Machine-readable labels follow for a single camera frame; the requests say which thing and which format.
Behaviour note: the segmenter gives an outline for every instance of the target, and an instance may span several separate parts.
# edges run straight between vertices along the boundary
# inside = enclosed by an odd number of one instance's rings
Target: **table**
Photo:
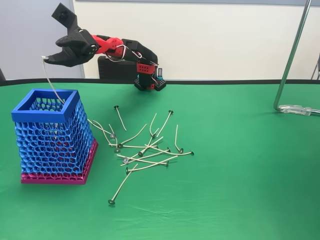
[[[86,185],[20,184],[11,111],[32,88],[49,85],[2,86],[1,240],[320,239],[320,118],[275,112],[278,84],[170,84],[161,92],[131,84],[54,85],[77,89],[88,118],[106,129],[111,124],[121,141],[149,128],[155,113],[152,128],[161,128],[173,110],[159,147],[175,151],[178,124],[177,144],[194,156],[133,172],[112,207],[108,199],[125,167],[92,127],[99,147]],[[287,84],[280,102],[320,108],[319,92],[319,84]],[[148,128],[129,144],[147,143]]]

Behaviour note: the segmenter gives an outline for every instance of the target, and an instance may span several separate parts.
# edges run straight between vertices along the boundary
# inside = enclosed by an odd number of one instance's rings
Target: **black table edge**
[[[129,80],[109,80],[97,78],[50,78],[52,83],[85,83],[85,84],[134,84]],[[168,85],[259,85],[259,84],[279,84],[280,79],[264,80],[168,80]],[[19,84],[37,84],[47,83],[46,78],[30,78],[0,81],[0,87],[19,85]],[[288,79],[287,84],[320,84],[320,80]]]

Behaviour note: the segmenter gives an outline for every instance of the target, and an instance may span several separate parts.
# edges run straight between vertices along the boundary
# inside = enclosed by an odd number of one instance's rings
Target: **metal disc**
[[[124,158],[122,159],[122,162],[123,162],[124,164],[127,164],[127,163],[129,162],[129,158],[124,157]]]

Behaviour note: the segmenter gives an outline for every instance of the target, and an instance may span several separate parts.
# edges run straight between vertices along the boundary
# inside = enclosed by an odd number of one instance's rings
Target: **gray wall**
[[[57,39],[67,29],[51,17],[72,0],[0,0],[0,68],[7,80],[44,78],[41,56],[61,52]],[[46,64],[49,78],[81,78],[82,66]]]

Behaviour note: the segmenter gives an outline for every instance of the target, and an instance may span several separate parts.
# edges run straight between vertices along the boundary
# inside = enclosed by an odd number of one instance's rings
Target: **3d-printed container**
[[[85,184],[98,143],[77,90],[32,89],[12,111],[21,183]]]

